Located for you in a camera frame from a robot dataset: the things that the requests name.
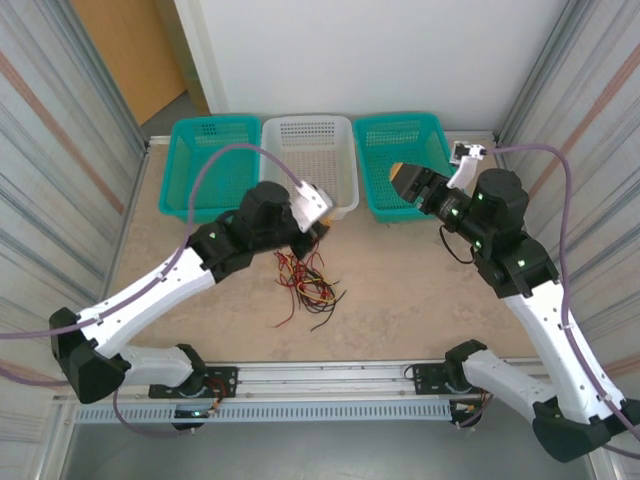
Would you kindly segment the white plastic basket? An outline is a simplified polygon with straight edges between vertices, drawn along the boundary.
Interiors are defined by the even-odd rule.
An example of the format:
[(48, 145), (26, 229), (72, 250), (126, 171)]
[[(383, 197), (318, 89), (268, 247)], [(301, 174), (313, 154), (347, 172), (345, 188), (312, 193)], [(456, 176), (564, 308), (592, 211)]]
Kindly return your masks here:
[(343, 116), (301, 115), (267, 120), (261, 147), (279, 158), (297, 178), (323, 189), (334, 202), (333, 220), (359, 204), (352, 123)]

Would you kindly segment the wooden door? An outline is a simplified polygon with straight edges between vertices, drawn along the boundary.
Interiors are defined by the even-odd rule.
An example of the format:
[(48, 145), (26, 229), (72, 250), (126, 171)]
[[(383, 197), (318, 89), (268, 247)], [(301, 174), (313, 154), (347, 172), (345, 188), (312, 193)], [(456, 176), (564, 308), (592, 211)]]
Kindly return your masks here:
[(139, 125), (210, 109), (176, 0), (71, 0)]

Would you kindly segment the aluminium mounting rail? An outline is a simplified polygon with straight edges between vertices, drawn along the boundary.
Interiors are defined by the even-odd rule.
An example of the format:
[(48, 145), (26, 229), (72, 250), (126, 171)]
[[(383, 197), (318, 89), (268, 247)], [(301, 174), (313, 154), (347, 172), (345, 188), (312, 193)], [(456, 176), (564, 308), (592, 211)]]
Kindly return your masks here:
[(197, 354), (177, 347), (128, 347), (112, 358), (78, 349), (54, 358), (82, 404), (93, 404), (114, 391), (151, 385), (178, 387), (194, 393), (203, 383), (207, 366), (236, 366), (238, 387), (234, 398), (385, 397), (417, 395), (404, 378), (415, 362), (285, 362), (206, 364)]

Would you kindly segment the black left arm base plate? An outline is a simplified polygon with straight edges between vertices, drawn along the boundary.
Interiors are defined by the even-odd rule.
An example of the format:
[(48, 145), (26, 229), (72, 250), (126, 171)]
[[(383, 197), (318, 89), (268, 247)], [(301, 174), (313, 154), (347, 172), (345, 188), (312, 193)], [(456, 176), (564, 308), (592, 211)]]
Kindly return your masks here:
[(238, 387), (239, 369), (236, 366), (207, 366), (201, 386), (194, 393), (185, 393), (178, 387), (154, 384), (149, 387), (151, 399), (218, 399), (234, 398)]

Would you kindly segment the white door frame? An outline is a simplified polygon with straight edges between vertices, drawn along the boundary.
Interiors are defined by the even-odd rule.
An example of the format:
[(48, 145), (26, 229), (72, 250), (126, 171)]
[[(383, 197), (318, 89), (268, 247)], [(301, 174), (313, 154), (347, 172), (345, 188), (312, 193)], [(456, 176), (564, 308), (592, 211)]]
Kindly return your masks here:
[(229, 114), (222, 77), (206, 22), (204, 0), (174, 0), (199, 84), (212, 114)]

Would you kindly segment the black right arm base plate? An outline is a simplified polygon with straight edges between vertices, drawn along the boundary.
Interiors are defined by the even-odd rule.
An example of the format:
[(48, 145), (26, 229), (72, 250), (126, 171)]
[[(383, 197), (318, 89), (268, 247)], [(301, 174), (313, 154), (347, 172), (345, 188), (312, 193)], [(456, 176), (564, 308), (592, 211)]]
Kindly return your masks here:
[(462, 373), (462, 368), (450, 362), (414, 363), (405, 368), (404, 378), (414, 385), (417, 395), (487, 394), (487, 391), (472, 386)]

